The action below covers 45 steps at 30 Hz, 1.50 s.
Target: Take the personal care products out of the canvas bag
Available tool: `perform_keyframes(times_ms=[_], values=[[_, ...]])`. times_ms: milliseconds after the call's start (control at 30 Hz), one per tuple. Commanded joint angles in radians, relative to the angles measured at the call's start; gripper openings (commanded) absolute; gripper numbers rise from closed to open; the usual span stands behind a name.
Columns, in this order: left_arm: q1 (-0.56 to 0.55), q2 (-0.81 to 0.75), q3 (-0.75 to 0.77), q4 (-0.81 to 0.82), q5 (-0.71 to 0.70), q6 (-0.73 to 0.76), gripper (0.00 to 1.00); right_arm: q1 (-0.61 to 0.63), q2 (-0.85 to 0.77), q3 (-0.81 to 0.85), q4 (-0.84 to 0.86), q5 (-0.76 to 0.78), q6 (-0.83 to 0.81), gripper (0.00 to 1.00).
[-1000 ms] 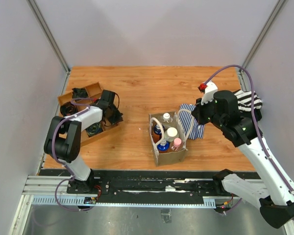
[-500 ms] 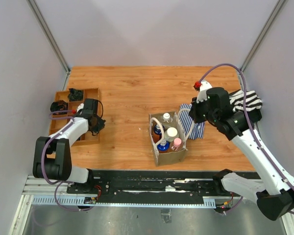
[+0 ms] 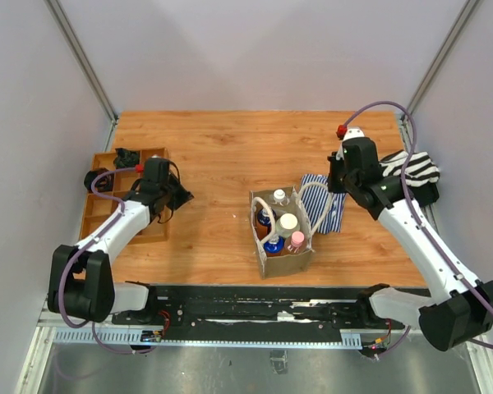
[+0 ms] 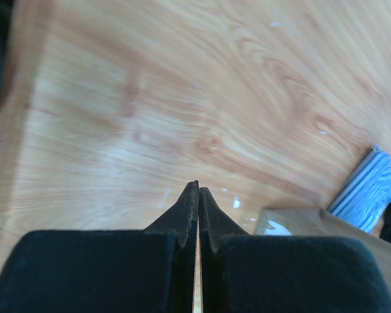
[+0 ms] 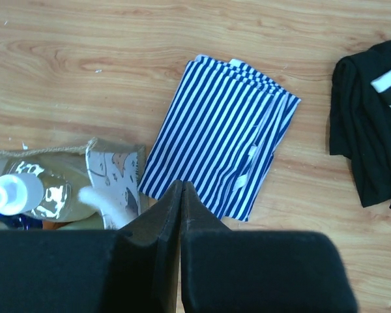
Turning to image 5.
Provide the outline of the blue white striped cloth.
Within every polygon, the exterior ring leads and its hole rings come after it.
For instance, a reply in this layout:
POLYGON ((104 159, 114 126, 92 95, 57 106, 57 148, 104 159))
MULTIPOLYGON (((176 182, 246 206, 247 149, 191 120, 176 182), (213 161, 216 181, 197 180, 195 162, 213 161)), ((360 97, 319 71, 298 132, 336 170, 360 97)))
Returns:
POLYGON ((300 99, 250 65, 198 55, 186 65, 140 191, 193 184, 218 218, 246 221, 300 99))

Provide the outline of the clear bottle white cap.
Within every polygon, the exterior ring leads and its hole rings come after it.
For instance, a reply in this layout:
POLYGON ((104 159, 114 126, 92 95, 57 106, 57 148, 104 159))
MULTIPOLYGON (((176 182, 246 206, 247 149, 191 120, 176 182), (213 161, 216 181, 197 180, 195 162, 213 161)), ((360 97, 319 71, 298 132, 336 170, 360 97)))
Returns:
POLYGON ((82 156, 56 154, 0 159, 0 214, 75 222, 95 210, 78 200, 91 184, 82 156))

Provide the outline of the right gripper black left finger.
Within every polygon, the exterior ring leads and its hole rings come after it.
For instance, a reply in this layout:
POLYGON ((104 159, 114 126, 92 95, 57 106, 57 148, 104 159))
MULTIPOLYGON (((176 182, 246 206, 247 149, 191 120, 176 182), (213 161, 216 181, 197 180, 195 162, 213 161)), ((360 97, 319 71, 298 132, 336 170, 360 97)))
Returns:
POLYGON ((0 312, 174 312, 181 192, 119 230, 0 230, 0 312))

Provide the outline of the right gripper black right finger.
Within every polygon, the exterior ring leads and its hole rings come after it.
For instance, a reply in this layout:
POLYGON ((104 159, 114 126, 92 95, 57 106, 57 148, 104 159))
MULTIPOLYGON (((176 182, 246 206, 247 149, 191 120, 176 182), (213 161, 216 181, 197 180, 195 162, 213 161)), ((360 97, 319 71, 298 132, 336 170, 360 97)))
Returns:
POLYGON ((340 254, 323 233, 229 229, 185 183, 181 295, 187 312, 357 312, 340 254))

